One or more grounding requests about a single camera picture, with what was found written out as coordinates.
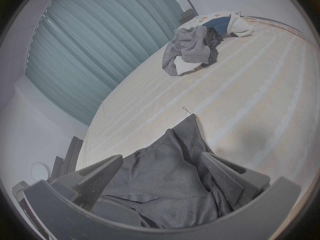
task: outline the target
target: gray waffle-knit garment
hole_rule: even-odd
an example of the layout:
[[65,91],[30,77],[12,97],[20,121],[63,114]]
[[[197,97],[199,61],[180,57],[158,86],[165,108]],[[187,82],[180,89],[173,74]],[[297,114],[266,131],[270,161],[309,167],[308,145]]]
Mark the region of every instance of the gray waffle-knit garment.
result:
[[175,38],[171,40],[162,57],[162,68],[171,76],[177,76],[174,64],[176,56],[182,56],[187,62],[208,63],[210,48],[205,44],[207,28],[196,26],[190,29],[174,30]]

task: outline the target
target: blue cloth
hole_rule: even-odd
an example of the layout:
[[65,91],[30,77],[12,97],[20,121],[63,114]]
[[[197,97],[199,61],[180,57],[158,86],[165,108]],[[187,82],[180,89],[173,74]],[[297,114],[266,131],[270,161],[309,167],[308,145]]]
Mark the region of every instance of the blue cloth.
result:
[[53,0],[33,37],[26,76],[90,125],[114,88],[174,38],[182,12],[176,0]]
[[214,28],[219,35],[223,36],[227,33],[227,27],[230,22],[230,17],[220,17],[220,18],[214,18],[204,24],[202,26],[205,26],[207,28]]

